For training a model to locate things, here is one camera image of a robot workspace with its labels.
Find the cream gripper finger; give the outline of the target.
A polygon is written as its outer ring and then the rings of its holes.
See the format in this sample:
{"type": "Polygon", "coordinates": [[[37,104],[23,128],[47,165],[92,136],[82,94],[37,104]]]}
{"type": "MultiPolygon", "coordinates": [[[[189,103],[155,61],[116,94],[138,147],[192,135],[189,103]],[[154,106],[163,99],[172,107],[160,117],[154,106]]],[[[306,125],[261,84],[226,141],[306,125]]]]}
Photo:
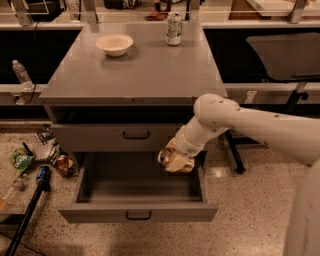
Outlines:
{"type": "Polygon", "coordinates": [[[176,152],[175,139],[172,138],[165,147],[166,155],[172,156],[176,152]]]}
{"type": "Polygon", "coordinates": [[[174,153],[172,156],[164,158],[163,165],[169,172],[191,172],[195,165],[195,160],[192,157],[174,153]]]}

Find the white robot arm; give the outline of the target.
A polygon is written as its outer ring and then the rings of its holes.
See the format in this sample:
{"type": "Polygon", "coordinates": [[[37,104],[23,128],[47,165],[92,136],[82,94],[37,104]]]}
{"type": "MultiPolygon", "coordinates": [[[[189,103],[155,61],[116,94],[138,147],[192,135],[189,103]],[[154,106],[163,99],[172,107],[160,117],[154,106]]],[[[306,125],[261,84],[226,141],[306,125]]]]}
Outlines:
{"type": "Polygon", "coordinates": [[[158,162],[169,172],[189,172],[208,141],[233,129],[309,167],[294,198],[283,256],[320,256],[320,120],[242,108],[204,94],[194,116],[164,149],[158,162]]]}

